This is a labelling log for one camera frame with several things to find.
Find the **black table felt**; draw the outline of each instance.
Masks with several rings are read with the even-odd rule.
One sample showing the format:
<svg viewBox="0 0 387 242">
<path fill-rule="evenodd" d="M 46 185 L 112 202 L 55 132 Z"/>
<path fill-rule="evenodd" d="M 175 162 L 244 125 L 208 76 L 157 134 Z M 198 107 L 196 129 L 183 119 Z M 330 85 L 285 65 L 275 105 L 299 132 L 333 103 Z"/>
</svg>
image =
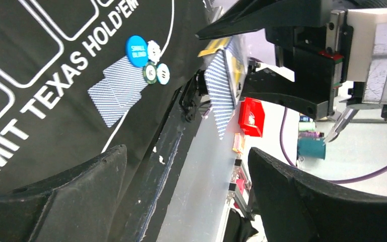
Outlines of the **black table felt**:
<svg viewBox="0 0 387 242">
<path fill-rule="evenodd" d="M 118 122 L 105 125 L 87 90 L 125 56 L 130 36 L 163 48 L 170 35 L 160 60 L 168 85 L 147 86 L 108 145 L 127 145 L 128 184 L 174 91 L 202 65 L 207 43 L 195 33 L 206 24 L 201 0 L 0 2 L 0 194 L 99 154 Z"/>
</svg>

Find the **blue small blind button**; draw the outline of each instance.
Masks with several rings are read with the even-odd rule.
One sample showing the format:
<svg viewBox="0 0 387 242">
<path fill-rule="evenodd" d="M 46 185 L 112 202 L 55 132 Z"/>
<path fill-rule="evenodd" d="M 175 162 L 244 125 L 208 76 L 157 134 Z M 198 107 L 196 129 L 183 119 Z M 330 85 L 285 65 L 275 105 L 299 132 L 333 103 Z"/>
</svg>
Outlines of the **blue small blind button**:
<svg viewBox="0 0 387 242">
<path fill-rule="evenodd" d="M 125 46 L 125 51 L 131 64 L 135 67 L 144 67 L 148 62 L 148 44 L 146 41 L 138 36 L 131 36 Z"/>
</svg>

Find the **gray floor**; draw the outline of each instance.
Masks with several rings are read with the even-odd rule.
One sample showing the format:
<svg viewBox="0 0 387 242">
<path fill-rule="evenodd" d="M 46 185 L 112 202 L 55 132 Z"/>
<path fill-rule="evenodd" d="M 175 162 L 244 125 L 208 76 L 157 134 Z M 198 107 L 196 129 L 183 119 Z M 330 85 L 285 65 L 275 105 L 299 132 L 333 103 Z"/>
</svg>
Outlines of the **gray floor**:
<svg viewBox="0 0 387 242">
<path fill-rule="evenodd" d="M 215 241 L 236 153 L 235 116 L 223 140 L 212 112 L 202 121 L 187 154 L 157 241 Z"/>
</svg>

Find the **red box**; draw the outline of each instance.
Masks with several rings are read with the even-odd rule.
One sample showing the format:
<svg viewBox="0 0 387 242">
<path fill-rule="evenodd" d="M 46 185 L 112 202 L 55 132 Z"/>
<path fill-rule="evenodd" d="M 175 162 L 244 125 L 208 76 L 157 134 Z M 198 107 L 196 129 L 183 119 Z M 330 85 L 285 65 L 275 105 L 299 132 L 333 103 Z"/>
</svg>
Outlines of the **red box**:
<svg viewBox="0 0 387 242">
<path fill-rule="evenodd" d="M 241 102 L 238 118 L 238 124 L 244 130 L 244 134 L 262 137 L 264 123 L 265 111 L 263 110 L 262 103 L 254 98 L 245 98 Z"/>
</svg>

